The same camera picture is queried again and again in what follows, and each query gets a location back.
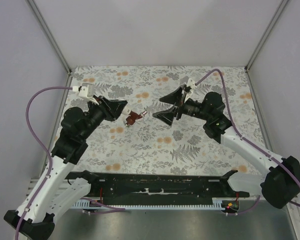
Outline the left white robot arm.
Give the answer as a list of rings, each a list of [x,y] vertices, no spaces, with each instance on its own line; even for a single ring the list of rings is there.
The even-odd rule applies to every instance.
[[[22,234],[31,240],[47,240],[60,218],[82,197],[96,196],[100,184],[97,175],[81,172],[72,186],[56,192],[88,148],[87,138],[102,121],[116,121],[128,113],[126,100],[108,100],[103,96],[88,101],[88,110],[68,108],[61,121],[62,129],[54,148],[48,153],[49,163],[25,201],[8,210],[4,220],[15,229],[15,238]]]

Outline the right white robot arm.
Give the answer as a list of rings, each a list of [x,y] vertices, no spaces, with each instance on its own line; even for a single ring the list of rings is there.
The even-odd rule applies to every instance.
[[[174,92],[161,97],[160,102],[172,107],[153,113],[153,117],[171,126],[174,120],[187,115],[205,121],[205,134],[219,144],[230,148],[252,164],[259,175],[228,172],[226,180],[219,184],[219,191],[225,197],[235,192],[264,197],[277,209],[292,202],[300,193],[300,163],[293,157],[284,158],[259,146],[239,133],[234,123],[224,114],[226,105],[217,92],[208,92],[203,101],[192,100],[193,90],[182,85]]]

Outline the white pipe elbow fitting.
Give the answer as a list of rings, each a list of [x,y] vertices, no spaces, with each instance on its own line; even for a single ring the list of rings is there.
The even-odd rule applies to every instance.
[[[130,113],[131,113],[131,109],[129,108],[129,107],[124,107],[124,109],[122,110],[122,112],[121,112],[123,115],[125,115],[125,116],[129,116],[130,115]]]

